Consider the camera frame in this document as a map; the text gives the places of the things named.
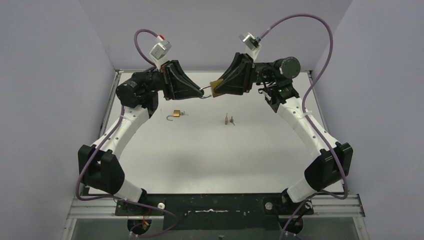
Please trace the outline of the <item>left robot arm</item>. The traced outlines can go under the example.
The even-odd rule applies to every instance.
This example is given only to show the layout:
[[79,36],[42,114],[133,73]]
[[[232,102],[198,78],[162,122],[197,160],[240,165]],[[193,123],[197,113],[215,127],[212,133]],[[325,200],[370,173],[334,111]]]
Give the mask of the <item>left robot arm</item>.
[[126,179],[119,159],[137,130],[155,113],[159,92],[166,100],[201,98],[204,90],[183,71],[177,60],[159,68],[134,72],[115,91],[121,103],[118,119],[91,145],[82,145],[77,153],[79,176],[75,194],[81,200],[80,185],[105,192],[108,198],[128,202],[133,212],[143,213],[148,207],[146,190]]

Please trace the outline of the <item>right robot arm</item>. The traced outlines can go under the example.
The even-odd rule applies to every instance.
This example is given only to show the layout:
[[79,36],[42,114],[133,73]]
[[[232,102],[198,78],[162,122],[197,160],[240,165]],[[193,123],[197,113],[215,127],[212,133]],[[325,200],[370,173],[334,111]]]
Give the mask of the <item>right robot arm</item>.
[[345,180],[353,157],[350,144],[332,137],[304,106],[305,100],[293,86],[293,79],[300,70],[300,62],[293,56],[255,63],[248,54],[237,52],[224,74],[210,83],[213,97],[223,94],[241,96],[254,84],[262,85],[258,92],[292,127],[310,152],[312,162],[304,170],[303,177],[282,192],[281,207],[289,214],[301,207],[301,201]]

